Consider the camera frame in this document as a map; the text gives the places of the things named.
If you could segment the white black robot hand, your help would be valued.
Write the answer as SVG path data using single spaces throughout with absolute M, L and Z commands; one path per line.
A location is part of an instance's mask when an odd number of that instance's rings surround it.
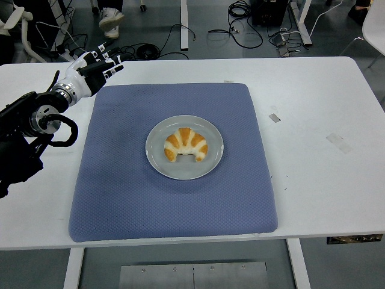
M 107 49 L 109 40 L 79 56 L 66 70 L 66 75 L 52 88 L 63 95 L 69 105 L 76 104 L 80 99 L 95 95 L 106 81 L 123 69 L 123 62 L 128 54 L 121 54 L 120 48 Z

